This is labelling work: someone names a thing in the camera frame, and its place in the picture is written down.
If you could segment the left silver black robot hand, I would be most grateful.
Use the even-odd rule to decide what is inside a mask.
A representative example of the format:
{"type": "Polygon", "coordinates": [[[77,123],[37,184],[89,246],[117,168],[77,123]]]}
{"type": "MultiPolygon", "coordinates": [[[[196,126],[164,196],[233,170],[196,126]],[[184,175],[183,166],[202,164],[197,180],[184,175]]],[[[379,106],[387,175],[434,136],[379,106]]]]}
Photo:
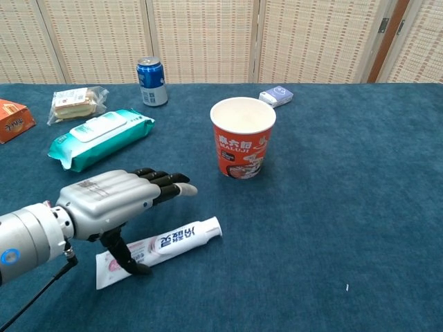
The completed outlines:
{"type": "Polygon", "coordinates": [[[99,240],[126,272],[148,275],[150,267],[132,258],[121,237],[121,228],[159,203],[197,192],[181,173],[146,167],[132,172],[117,169],[63,187],[56,205],[70,216],[74,239],[99,240]]]}

